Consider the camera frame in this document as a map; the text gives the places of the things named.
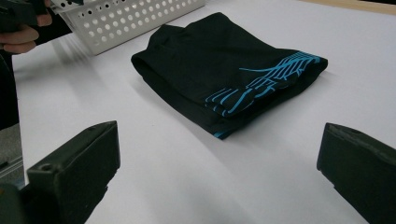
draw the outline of basket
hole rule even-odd
[[[205,0],[52,0],[52,9],[94,55],[205,5]]]

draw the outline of blue pattern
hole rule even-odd
[[[299,77],[311,63],[319,63],[320,58],[304,52],[297,52],[282,59],[276,66],[265,69],[239,68],[241,71],[263,73],[246,85],[244,89],[224,88],[205,99],[205,106],[223,117],[230,117],[251,106],[272,92],[287,88],[291,77]]]

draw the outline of person's hand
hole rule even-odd
[[[46,7],[50,6],[50,0],[44,0]],[[47,26],[52,24],[50,14],[37,16],[38,26]],[[38,39],[38,32],[32,27],[20,24],[19,31],[14,33],[0,34],[0,49],[11,53],[25,53],[35,48],[35,40]]]

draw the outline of white surface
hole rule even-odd
[[[291,0],[219,0],[262,41],[329,60],[305,92],[224,141],[185,119],[130,62],[153,31],[95,57],[67,35],[15,57],[26,168],[117,120],[121,168],[88,223],[366,223],[316,169],[326,122],[396,147],[396,17]]]

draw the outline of dark clothing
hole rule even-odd
[[[328,64],[271,47],[221,13],[186,28],[163,25],[132,63],[169,105],[220,139],[302,92]]]
[[[34,26],[40,37],[35,41],[37,45],[46,43],[71,31],[60,16],[52,16],[52,25],[46,27]],[[19,122],[17,92],[12,68],[12,55],[0,50],[0,130]]]

